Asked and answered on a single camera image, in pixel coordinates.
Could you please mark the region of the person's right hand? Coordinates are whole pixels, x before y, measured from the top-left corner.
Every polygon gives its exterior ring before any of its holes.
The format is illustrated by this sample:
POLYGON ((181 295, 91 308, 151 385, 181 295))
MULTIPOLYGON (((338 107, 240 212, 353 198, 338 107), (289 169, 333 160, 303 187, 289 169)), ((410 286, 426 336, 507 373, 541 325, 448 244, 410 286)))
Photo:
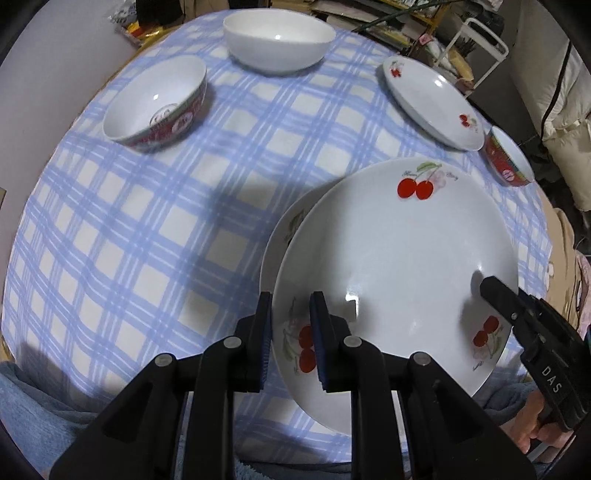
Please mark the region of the person's right hand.
POLYGON ((539 416, 544 410, 543 395, 535 390, 529 394, 525 405, 517 415, 503 424, 501 429, 515 443, 522 453, 527 454, 532 440, 546 443, 546 453, 555 457, 558 450, 567 444, 571 432, 564 432, 558 424, 541 425, 539 416))

